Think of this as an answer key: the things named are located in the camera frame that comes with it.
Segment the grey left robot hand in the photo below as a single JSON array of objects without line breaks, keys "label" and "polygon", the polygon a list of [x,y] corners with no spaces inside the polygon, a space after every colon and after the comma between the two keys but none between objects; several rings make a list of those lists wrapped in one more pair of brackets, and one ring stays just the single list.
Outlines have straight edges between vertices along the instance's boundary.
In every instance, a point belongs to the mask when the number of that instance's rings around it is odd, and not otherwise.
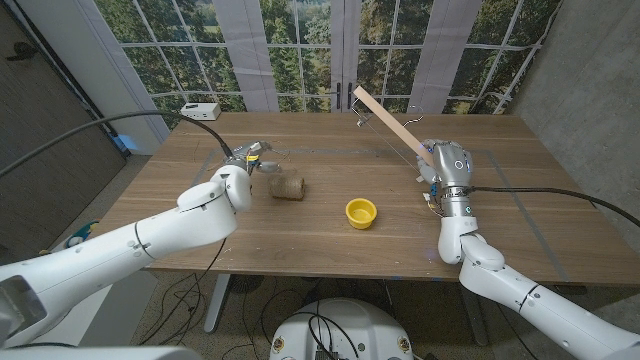
[{"label": "grey left robot hand", "polygon": [[249,175],[255,170],[261,173],[274,174],[281,171],[278,162],[263,161],[262,155],[274,152],[273,147],[266,141],[249,142],[232,150],[231,156],[224,161],[225,165],[233,165],[244,169]]}]

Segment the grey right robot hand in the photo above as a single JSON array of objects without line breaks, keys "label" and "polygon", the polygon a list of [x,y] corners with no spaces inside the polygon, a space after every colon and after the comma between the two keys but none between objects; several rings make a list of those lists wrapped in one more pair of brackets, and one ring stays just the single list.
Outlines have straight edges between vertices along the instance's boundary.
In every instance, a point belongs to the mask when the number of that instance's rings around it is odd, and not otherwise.
[{"label": "grey right robot hand", "polygon": [[428,165],[423,157],[416,157],[422,179],[430,185],[439,183],[448,197],[464,196],[472,176],[471,154],[454,141],[426,139],[421,145],[433,161]]}]

